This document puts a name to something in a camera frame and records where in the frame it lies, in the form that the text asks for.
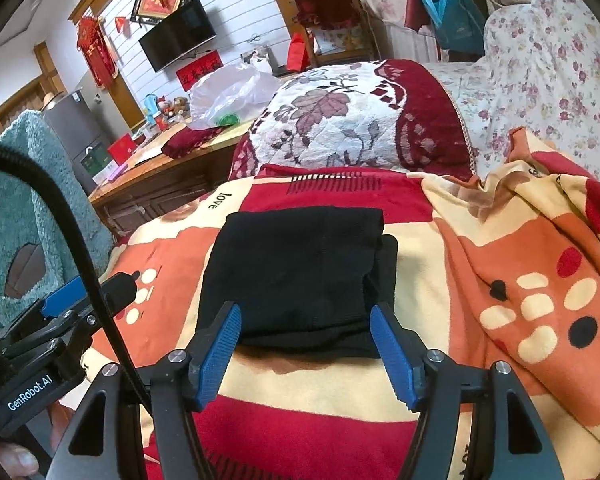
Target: human hand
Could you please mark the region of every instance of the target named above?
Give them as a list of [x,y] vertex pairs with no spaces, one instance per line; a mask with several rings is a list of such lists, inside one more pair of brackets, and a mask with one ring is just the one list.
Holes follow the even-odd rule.
[[[58,448],[74,410],[59,402],[53,403],[47,409],[51,420],[51,449]],[[29,450],[17,444],[0,442],[0,464],[13,479],[30,476],[38,472],[38,461]]]

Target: teal fuzzy chair cover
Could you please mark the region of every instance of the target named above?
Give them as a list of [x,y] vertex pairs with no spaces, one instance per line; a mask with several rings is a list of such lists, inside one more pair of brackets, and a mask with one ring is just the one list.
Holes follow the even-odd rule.
[[[58,136],[39,112],[27,110],[0,136],[9,146],[35,160],[58,184],[77,219],[93,264],[99,274],[107,268],[113,247],[111,232],[100,222],[75,178]],[[42,245],[46,273],[19,300],[4,295],[10,265],[27,243]],[[74,259],[51,211],[27,184],[0,173],[0,328],[37,298],[42,298],[78,275]]]

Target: red blanket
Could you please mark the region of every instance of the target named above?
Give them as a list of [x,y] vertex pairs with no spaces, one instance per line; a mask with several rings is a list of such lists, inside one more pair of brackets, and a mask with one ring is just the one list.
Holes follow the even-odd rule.
[[[600,471],[600,183],[521,129],[484,183],[371,168],[267,166],[140,228],[112,261],[140,270],[116,320],[136,365],[194,333],[203,269],[226,216],[303,205],[382,208],[398,241],[395,311],[456,362],[511,364],[569,480]],[[90,376],[113,357],[102,334]],[[394,480],[416,415],[379,360],[290,358],[238,348],[218,399],[194,416],[219,478]],[[151,480],[160,480],[151,425]],[[471,411],[459,419],[450,478],[461,480]]]

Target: blue gripper pad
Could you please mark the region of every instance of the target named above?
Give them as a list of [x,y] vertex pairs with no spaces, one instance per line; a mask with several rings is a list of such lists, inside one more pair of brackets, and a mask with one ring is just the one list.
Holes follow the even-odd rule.
[[208,402],[218,395],[222,378],[234,353],[240,330],[242,329],[242,314],[240,307],[234,304],[220,327],[205,360],[200,367],[200,378],[196,402],[200,410],[204,410]]
[[371,309],[370,323],[371,335],[391,386],[394,388],[395,396],[411,410],[418,402],[414,388],[413,367],[409,364],[394,331],[377,305]]
[[69,307],[74,306],[87,295],[80,276],[65,283],[58,290],[53,291],[45,298],[42,315],[45,317],[58,317]]

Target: television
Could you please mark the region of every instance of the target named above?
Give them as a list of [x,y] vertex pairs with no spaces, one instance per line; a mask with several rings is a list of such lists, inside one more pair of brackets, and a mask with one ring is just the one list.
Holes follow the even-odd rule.
[[155,25],[139,43],[158,72],[215,36],[200,0],[191,0]]

